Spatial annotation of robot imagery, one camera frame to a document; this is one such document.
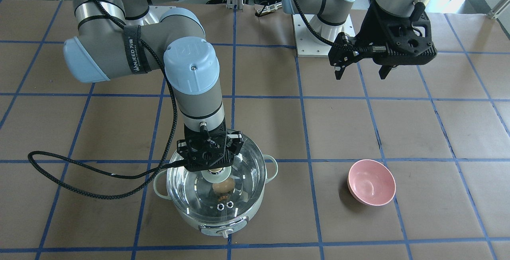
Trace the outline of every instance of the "white handle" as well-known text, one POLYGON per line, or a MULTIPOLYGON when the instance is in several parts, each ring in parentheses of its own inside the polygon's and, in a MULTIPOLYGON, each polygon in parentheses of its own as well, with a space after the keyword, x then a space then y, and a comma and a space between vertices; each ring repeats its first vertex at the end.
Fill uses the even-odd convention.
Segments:
POLYGON ((170 195, 162 195, 161 193, 158 192, 158 189, 156 188, 156 186, 158 185, 158 180, 159 178, 166 174, 166 169, 164 171, 161 171, 160 173, 158 173, 158 175, 156 175, 156 177, 154 178, 154 182, 153 182, 153 188, 154 188, 154 193, 156 193, 157 196, 161 197, 161 198, 164 198, 164 199, 168 199, 168 200, 172 200, 171 196, 170 195))
POLYGON ((269 178, 267 177, 267 168, 266 168, 266 183, 270 183, 271 180, 275 179, 275 177, 278 174, 278 162, 271 155, 263 154, 262 156, 264 157, 265 160, 271 160, 271 162, 273 162, 273 164, 275 165, 275 175, 273 175, 273 176, 271 176, 269 178))

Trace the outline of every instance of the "pot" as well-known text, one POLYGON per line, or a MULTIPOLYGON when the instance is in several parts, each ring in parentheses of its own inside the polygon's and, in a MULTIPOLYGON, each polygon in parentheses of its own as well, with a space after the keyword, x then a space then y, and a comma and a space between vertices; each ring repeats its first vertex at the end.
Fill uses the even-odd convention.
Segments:
MULTIPOLYGON (((231 167, 197 172, 173 167, 161 171, 154 179, 154 192, 172 200, 184 221, 205 235, 228 238, 246 226, 262 203, 265 184, 278 173, 277 161, 262 154, 245 134, 243 138, 244 145, 231 167), (275 166, 271 177, 267 176, 264 160, 270 160, 275 166), (167 195, 157 190, 158 179, 163 175, 166 175, 167 195)), ((175 152, 170 162, 177 160, 182 157, 175 152)))

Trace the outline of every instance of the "pot lid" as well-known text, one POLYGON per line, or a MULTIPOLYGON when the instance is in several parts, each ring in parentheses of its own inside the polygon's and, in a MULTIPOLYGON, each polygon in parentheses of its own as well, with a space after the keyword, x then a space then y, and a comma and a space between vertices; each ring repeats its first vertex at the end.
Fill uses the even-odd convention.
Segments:
MULTIPOLYGON (((243 138, 240 153, 222 171, 168 169, 168 193, 181 213, 204 224, 235 222, 260 199, 266 180, 264 158, 250 138, 243 138)), ((174 153, 171 162, 180 159, 174 153)))

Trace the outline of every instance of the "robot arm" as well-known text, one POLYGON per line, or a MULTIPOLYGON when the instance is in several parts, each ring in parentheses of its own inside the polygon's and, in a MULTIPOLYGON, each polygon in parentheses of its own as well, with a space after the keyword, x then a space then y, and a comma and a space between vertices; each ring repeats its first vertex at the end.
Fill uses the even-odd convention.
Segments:
POLYGON ((128 5, 135 14, 148 5, 124 1, 74 0, 80 35, 64 44, 71 73, 85 83, 109 81, 159 69, 163 60, 184 116, 184 140, 177 142, 182 163, 189 171, 229 167, 243 144, 242 133, 227 132, 219 62, 204 28, 183 8, 163 13, 157 24, 128 26, 128 5))
POLYGON ((308 28, 320 33, 322 41, 331 45, 328 57, 338 80, 348 65, 364 58, 372 58, 381 65, 381 79, 398 65, 426 64, 435 58, 437 50, 425 13, 430 0, 373 0, 359 33, 348 36, 340 26, 353 1, 282 0, 286 13, 315 14, 308 28))

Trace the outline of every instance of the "pink bowl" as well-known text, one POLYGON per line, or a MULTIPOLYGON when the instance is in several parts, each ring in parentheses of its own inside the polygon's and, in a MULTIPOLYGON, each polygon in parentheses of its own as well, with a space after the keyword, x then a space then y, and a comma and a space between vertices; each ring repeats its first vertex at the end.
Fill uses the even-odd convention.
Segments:
POLYGON ((375 160, 359 160, 352 165, 347 179, 352 196, 366 205, 382 206, 395 196, 395 179, 375 160))

